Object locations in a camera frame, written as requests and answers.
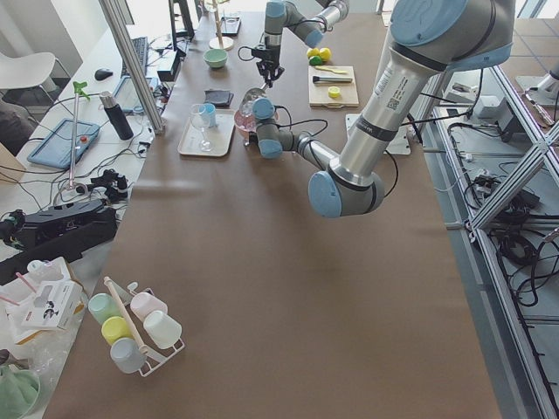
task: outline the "black bottle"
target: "black bottle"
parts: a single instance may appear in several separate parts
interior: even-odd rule
[[[116,99],[110,92],[101,92],[99,95],[101,103],[105,107],[108,120],[113,124],[114,130],[119,135],[121,140],[130,140],[134,133],[125,114],[122,112],[121,106],[116,103]]]

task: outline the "green clip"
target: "green clip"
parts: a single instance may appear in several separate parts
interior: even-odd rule
[[[77,93],[79,96],[83,96],[84,98],[86,98],[87,100],[90,100],[89,95],[87,93],[84,92],[84,87],[87,86],[87,82],[86,81],[82,81],[81,83],[79,83],[78,81],[74,81],[73,82],[73,92]]]

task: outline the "bowl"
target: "bowl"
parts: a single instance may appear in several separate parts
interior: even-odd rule
[[[227,62],[227,51],[219,48],[204,53],[204,61],[210,68],[221,68]]]

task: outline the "white chair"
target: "white chair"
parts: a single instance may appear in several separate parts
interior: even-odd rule
[[[0,90],[39,87],[54,103],[56,98],[46,91],[43,83],[50,77],[55,63],[59,63],[66,76],[71,78],[51,52],[37,52],[21,58],[6,57],[0,52]]]

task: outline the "computer mouse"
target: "computer mouse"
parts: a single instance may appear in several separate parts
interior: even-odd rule
[[[102,81],[108,77],[111,77],[113,75],[113,72],[111,72],[108,68],[100,68],[99,70],[97,70],[95,72],[95,79],[98,81]]]

